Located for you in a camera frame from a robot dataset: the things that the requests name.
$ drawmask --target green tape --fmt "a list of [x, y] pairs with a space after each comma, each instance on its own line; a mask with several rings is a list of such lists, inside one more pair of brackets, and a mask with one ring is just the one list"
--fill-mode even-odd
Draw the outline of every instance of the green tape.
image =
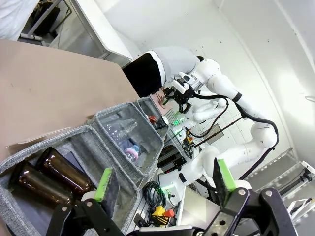
[[236, 184], [234, 178], [228, 169], [224, 159], [219, 159], [218, 164], [220, 166], [220, 171], [223, 177], [224, 184], [228, 190], [228, 192], [233, 192], [236, 189]]
[[105, 191], [108, 186], [108, 182], [109, 182], [111, 174], [112, 174], [111, 168], [106, 168], [104, 170], [102, 178], [97, 187], [96, 194], [94, 196], [94, 199], [97, 200], [98, 202], [102, 202], [102, 200], [104, 199]]

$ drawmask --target black pants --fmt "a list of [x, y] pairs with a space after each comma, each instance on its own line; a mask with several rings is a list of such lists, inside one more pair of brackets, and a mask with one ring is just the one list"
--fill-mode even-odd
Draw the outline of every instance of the black pants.
[[158, 64], [150, 53], [143, 54], [137, 60], [127, 65], [123, 72], [139, 97], [146, 97], [156, 93], [162, 87]]

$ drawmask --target gray felt storage box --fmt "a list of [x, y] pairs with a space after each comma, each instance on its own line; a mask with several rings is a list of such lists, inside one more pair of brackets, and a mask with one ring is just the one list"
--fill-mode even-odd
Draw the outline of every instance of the gray felt storage box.
[[[162, 117], [161, 112], [150, 97], [139, 98], [134, 102], [134, 104], [142, 112], [143, 115], [155, 116], [157, 120]], [[162, 139], [165, 138], [167, 129], [168, 127], [157, 130], [157, 133], [162, 137]]]
[[[135, 119], [137, 126], [128, 134], [130, 140], [140, 146], [141, 154], [136, 162], [129, 161], [122, 150], [112, 139], [104, 126], [116, 119]], [[149, 120], [132, 103], [122, 103], [97, 112], [88, 124], [93, 126], [107, 144], [115, 158], [128, 176], [138, 184], [147, 178], [156, 167], [158, 157], [163, 149], [163, 140], [155, 131]]]
[[[8, 189], [15, 164], [26, 159], [35, 164], [48, 147], [55, 148], [65, 158], [71, 154], [82, 169], [98, 186], [105, 168], [114, 168], [120, 185], [113, 221], [124, 233], [140, 201], [137, 187], [110, 153], [97, 132], [90, 126], [81, 126], [61, 135], [28, 147], [0, 163], [0, 216], [16, 236], [46, 235], [53, 209]], [[86, 235], [94, 235], [93, 230]]]

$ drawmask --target beige table surface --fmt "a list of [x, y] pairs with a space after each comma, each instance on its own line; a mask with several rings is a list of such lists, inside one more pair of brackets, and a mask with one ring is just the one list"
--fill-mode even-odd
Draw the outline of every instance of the beige table surface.
[[137, 98], [115, 63], [0, 40], [0, 161], [15, 151], [7, 146], [80, 126], [97, 111]]

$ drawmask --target orange object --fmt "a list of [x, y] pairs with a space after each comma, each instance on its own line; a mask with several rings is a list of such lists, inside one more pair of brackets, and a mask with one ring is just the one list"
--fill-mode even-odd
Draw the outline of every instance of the orange object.
[[171, 210], [168, 210], [164, 213], [164, 216], [167, 216], [167, 217], [174, 217], [174, 211], [171, 209]]

